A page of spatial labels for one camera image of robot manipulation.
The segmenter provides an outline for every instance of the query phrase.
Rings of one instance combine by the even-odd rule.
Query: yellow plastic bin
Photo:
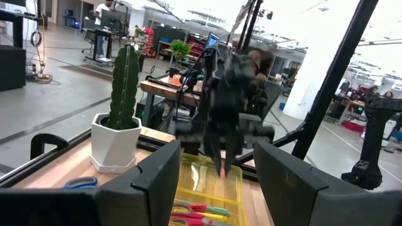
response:
[[[182,154],[178,182],[180,188],[242,203],[242,180],[242,171],[237,166],[232,166],[227,178],[223,180],[218,177],[210,158]]]
[[[239,202],[233,202],[223,198],[214,197],[211,195],[193,192],[186,189],[178,188],[176,192],[175,202],[184,200],[191,203],[205,203],[211,207],[225,208],[231,214],[223,218],[223,222],[233,226],[247,226],[246,215],[244,207]],[[219,215],[219,213],[207,212],[212,215]],[[183,224],[171,222],[171,226],[181,226]]]

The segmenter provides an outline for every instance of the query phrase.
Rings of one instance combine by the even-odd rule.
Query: cactus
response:
[[[107,127],[115,130],[133,128],[134,105],[138,84],[138,54],[128,45],[119,50],[114,62],[112,102]]]

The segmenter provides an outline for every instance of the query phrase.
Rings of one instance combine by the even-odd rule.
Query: white hexagonal pot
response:
[[[92,121],[90,160],[101,173],[123,173],[134,166],[141,119],[133,117],[138,127],[117,131],[101,125],[108,113],[97,114]]]

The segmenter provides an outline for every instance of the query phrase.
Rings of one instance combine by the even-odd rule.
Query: potted plant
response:
[[[179,73],[177,69],[178,62],[182,61],[190,53],[190,45],[181,40],[173,40],[170,43],[170,49],[173,53],[172,57],[176,59],[175,67],[169,69],[169,76],[172,78],[175,74]]]
[[[101,173],[123,173],[133,166],[141,120],[134,115],[138,84],[138,54],[128,45],[119,50],[113,70],[110,113],[92,121],[90,160]]]

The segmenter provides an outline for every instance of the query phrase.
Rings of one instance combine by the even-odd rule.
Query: blue scissors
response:
[[[98,184],[98,179],[96,177],[86,176],[70,180],[63,188],[68,190],[81,188],[96,189],[96,184]]]

